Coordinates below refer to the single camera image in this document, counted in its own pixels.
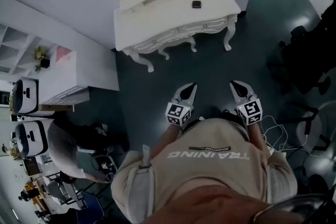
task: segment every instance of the potted plant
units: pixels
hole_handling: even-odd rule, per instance
[[[50,66],[50,60],[46,58],[47,53],[44,47],[37,47],[34,50],[35,60],[40,61],[39,65],[35,66],[35,71],[39,72],[41,68],[48,68]]]

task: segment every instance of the white cable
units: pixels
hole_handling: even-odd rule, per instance
[[[268,128],[268,129],[264,132],[264,128],[262,127],[262,126],[263,126],[263,125],[262,125],[262,124],[263,124],[263,123],[262,123],[262,120],[265,119],[265,118],[268,118],[268,117],[272,118],[272,120],[274,121],[274,123],[275,123],[276,125],[273,126],[273,127]],[[275,145],[277,144],[277,142],[281,139],[281,137],[283,136],[284,132],[286,133],[286,140],[285,140],[285,142],[284,142],[283,144],[280,144],[280,145],[279,145],[279,151],[280,151],[280,152],[282,152],[282,151],[293,151],[293,150],[297,150],[297,148],[291,148],[291,147],[304,146],[304,145],[307,143],[307,140],[308,140],[308,135],[306,135],[305,142],[304,142],[302,145],[288,146],[289,148],[285,148],[285,146],[286,146],[286,144],[287,144],[287,141],[288,141],[288,133],[287,133],[285,127],[284,127],[282,124],[277,124],[277,122],[275,121],[275,119],[274,119],[273,116],[271,116],[271,115],[267,115],[267,116],[265,116],[265,117],[263,117],[263,118],[261,119],[261,121],[260,121],[260,127],[261,127],[261,130],[262,130],[262,132],[263,132],[262,136],[265,138],[265,142],[266,142],[266,144],[269,145],[271,148],[273,148],[273,149],[275,150],[275,152],[276,152],[277,150],[274,148],[274,146],[275,146]],[[275,141],[274,145],[272,146],[270,143],[267,142],[267,136],[266,136],[266,133],[267,133],[269,130],[274,129],[274,128],[276,128],[276,127],[280,127],[280,128],[281,128],[281,130],[282,130],[282,134],[280,135],[280,137]],[[307,152],[311,157],[321,157],[321,156],[322,156],[322,155],[313,155],[313,154],[311,154],[310,152],[306,151],[304,148],[301,148],[301,150]]]
[[[268,128],[268,129],[264,132],[264,128],[262,127],[262,126],[263,126],[263,125],[262,125],[262,124],[263,124],[263,123],[262,123],[262,120],[265,119],[265,118],[268,118],[268,117],[272,118],[272,120],[274,121],[274,123],[276,124],[276,126],[270,127],[270,128]],[[269,146],[271,146],[271,145],[267,142],[266,133],[267,133],[269,130],[273,129],[273,128],[276,128],[276,127],[280,127],[280,128],[281,128],[282,133],[281,133],[280,137],[275,141],[274,145],[271,146],[274,150],[275,150],[275,148],[274,148],[275,145],[276,145],[277,142],[282,138],[284,132],[286,133],[286,140],[285,140],[284,143],[279,144],[279,151],[290,150],[291,147],[304,146],[304,145],[307,143],[308,136],[306,135],[306,140],[305,140],[305,142],[304,142],[302,145],[288,146],[289,148],[285,149],[285,146],[286,146],[287,141],[288,141],[288,133],[287,133],[285,127],[284,127],[282,124],[277,124],[277,122],[275,121],[275,119],[274,119],[273,116],[271,116],[271,115],[267,115],[267,116],[263,117],[263,118],[261,119],[261,121],[260,121],[260,126],[261,126],[261,130],[262,130],[262,132],[263,132],[263,136],[265,137],[265,141],[266,141],[266,143],[267,143]]]
[[[276,124],[276,126],[270,127],[270,128],[268,128],[268,129],[264,132],[264,128],[262,127],[262,126],[263,126],[263,125],[262,125],[262,124],[263,124],[263,123],[262,123],[262,120],[265,119],[265,118],[268,118],[268,117],[272,118],[272,120],[274,121],[274,123]],[[277,122],[275,121],[275,119],[274,119],[273,116],[271,116],[271,115],[267,115],[267,116],[263,117],[263,118],[261,119],[260,126],[261,126],[261,130],[262,130],[262,132],[264,133],[264,136],[265,136],[265,137],[266,137],[266,133],[267,133],[269,130],[271,130],[271,129],[273,129],[273,128],[276,128],[276,127],[280,127],[280,128],[281,128],[282,133],[281,133],[280,137],[275,141],[274,145],[271,146],[271,145],[268,143],[269,146],[270,146],[271,148],[273,148],[273,149],[276,151],[276,149],[274,148],[274,146],[275,146],[275,145],[277,144],[277,142],[282,138],[282,136],[284,135],[284,131],[286,132],[285,128],[284,128],[282,125],[277,124]]]

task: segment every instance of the white shelf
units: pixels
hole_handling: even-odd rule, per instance
[[[0,47],[0,66],[12,68],[17,57],[18,50],[2,45]]]
[[[0,43],[4,39],[6,30],[7,30],[7,26],[0,24]]]
[[[14,61],[14,67],[11,68],[10,70],[10,74],[13,74],[13,72],[15,71],[16,66],[18,65],[18,63],[20,62],[20,60],[22,59],[22,57],[25,55],[29,45],[33,42],[33,40],[35,39],[35,36],[33,35],[28,35],[26,42],[23,46],[23,48],[18,52],[16,59]]]
[[[27,37],[28,37],[27,34],[8,27],[5,36],[2,40],[2,44],[6,45],[7,47],[20,50],[24,48],[27,41]]]
[[[9,67],[2,67],[2,66],[0,66],[0,73],[9,73],[10,70],[11,69]]]
[[[25,75],[25,73],[26,73],[26,69],[24,69],[24,68],[20,68],[20,67],[15,67],[14,68],[14,71],[13,71],[13,75],[20,75],[20,76],[24,76]]]
[[[31,69],[35,65],[37,65],[38,62],[34,59],[34,54],[27,52],[26,54],[23,54],[20,58],[20,61],[17,64],[17,67],[24,68],[24,69]]]

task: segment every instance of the ornate carved table leg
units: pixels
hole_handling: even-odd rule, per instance
[[[169,60],[169,54],[165,51],[163,51],[166,47],[163,45],[161,47],[158,48],[158,53],[165,56],[166,60]]]
[[[195,49],[196,42],[195,42],[194,37],[193,36],[189,37],[187,42],[191,44],[191,50],[193,52],[197,52],[197,50]]]
[[[131,58],[133,59],[134,62],[137,62],[137,63],[139,63],[141,65],[148,66],[148,72],[149,73],[154,71],[153,64],[149,60],[141,57],[134,49],[132,49],[132,48],[126,48],[126,49],[123,50],[123,52],[126,55],[131,56]]]
[[[231,46],[229,45],[230,39],[234,36],[236,32],[236,22],[237,22],[237,14],[229,15],[227,21],[227,32],[224,37],[224,48],[226,51],[231,50]]]

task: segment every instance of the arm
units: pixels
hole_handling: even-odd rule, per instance
[[[95,176],[91,175],[91,174],[88,174],[88,173],[85,173],[85,178],[90,180],[90,181],[93,181],[93,182],[96,182],[96,183],[105,183],[105,184],[108,184],[109,182],[107,182],[105,179],[100,179],[100,178],[96,178]]]
[[[160,140],[152,147],[151,159],[155,158],[166,146],[173,143],[180,132],[180,127],[170,125],[165,133],[160,137]]]
[[[247,126],[247,132],[250,137],[250,143],[254,144],[256,148],[261,150],[268,159],[270,157],[269,150],[267,148],[266,142],[263,139],[263,136],[261,135],[258,123]]]

